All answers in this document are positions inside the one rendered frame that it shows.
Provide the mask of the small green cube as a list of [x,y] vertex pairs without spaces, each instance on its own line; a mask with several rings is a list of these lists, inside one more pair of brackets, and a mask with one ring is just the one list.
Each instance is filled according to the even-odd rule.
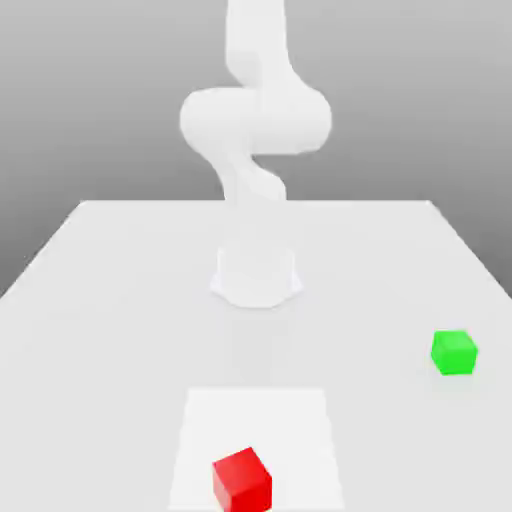
[[464,330],[437,330],[434,333],[431,359],[444,376],[471,375],[479,349]]

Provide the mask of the small red cube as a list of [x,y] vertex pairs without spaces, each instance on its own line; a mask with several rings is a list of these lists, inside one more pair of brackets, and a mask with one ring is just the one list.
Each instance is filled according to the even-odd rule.
[[252,447],[212,463],[213,493],[222,512],[267,512],[272,476]]

